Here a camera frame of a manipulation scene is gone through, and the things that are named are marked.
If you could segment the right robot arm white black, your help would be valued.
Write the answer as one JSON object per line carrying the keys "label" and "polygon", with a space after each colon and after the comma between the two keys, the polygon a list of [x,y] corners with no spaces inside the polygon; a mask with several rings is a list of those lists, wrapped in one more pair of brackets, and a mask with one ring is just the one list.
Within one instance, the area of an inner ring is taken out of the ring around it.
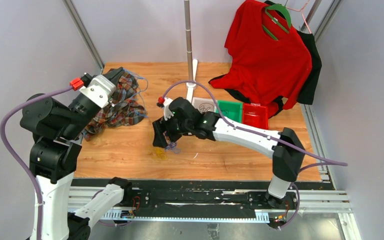
{"label": "right robot arm white black", "polygon": [[305,148],[292,129],[265,130],[222,118],[217,112],[201,113],[182,97],[160,97],[157,106],[163,109],[163,117],[152,123],[154,147],[164,149],[183,136],[195,136],[257,151],[272,160],[273,176],[266,203],[277,209],[286,202],[286,192],[297,180],[305,155]]}

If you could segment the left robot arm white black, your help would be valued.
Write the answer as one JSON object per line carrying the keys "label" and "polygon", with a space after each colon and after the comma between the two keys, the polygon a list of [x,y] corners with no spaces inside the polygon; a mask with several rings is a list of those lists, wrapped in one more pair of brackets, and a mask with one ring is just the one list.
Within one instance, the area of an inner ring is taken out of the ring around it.
{"label": "left robot arm white black", "polygon": [[22,109],[20,126],[33,135],[29,169],[40,186],[43,200],[41,224],[43,240],[87,240],[95,224],[113,206],[129,206],[132,183],[112,178],[85,206],[68,211],[70,187],[82,149],[79,136],[89,122],[113,97],[122,69],[101,75],[84,74],[72,86],[79,90],[69,106],[43,93],[32,95]]}

